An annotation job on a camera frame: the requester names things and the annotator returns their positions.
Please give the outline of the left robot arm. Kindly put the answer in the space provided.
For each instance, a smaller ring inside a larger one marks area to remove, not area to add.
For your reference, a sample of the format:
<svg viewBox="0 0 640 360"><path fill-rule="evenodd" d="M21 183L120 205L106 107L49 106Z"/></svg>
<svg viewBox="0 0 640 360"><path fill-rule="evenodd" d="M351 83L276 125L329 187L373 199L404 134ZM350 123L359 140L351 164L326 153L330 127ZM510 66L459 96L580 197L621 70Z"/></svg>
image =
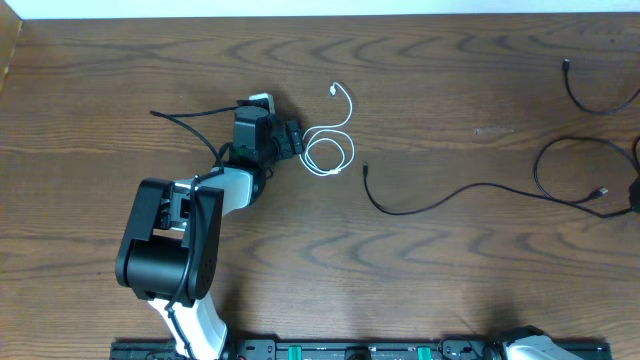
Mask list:
<svg viewBox="0 0 640 360"><path fill-rule="evenodd" d="M275 164L303 150L298 122L282 122L270 95L230 110L233 140L213 151L208 173L141 181L116 259L117 282L161 314L184 359L235 358L210 293L221 220L253 204Z"/></svg>

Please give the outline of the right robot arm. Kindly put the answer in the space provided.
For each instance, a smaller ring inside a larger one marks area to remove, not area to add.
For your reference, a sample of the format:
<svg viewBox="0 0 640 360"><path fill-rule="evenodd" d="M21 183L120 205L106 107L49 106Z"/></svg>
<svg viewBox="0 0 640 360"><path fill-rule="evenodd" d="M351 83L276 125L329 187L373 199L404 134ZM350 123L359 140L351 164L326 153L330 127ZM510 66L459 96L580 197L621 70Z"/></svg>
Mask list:
<svg viewBox="0 0 640 360"><path fill-rule="evenodd" d="M549 195L541 185L539 177L534 175L534 181L545 200L554 200L563 205L571 205L574 208L581 208L582 211L590 210L581 204L595 200L604 196L606 191L599 188L592 192L589 197L573 202L560 201L560 199ZM613 218L628 213L639 214L639 175L628 187L629 205L617 212L594 215L600 218ZM602 343L556 343L549 335L534 326L524 326L507 332L496 343L502 359L508 360L583 360L583 359L613 359L611 351L606 344Z"/></svg>

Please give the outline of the wooden side panel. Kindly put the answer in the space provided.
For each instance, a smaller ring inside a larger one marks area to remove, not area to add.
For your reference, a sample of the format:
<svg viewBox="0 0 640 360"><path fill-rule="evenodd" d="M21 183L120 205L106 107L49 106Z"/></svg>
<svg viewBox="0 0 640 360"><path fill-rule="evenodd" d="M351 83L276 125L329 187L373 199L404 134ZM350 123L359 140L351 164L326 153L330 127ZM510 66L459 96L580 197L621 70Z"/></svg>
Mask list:
<svg viewBox="0 0 640 360"><path fill-rule="evenodd" d="M1 0L0 4L0 88L4 89L11 60L22 30L23 20Z"/></svg>

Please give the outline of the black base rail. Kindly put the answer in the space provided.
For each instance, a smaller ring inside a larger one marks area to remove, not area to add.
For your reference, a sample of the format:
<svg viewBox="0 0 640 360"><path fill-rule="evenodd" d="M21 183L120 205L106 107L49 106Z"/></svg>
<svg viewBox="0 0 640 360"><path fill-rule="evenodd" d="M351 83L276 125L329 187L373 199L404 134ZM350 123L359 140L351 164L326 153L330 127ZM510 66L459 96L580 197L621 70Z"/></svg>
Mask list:
<svg viewBox="0 0 640 360"><path fill-rule="evenodd" d="M611 360L606 343L560 342L560 347L587 360ZM166 342L113 342L111 360L190 359L178 352L173 340ZM266 339L240 340L226 345L223 360L439 360L439 359L506 359L497 343L447 338L428 342L283 342Z"/></svg>

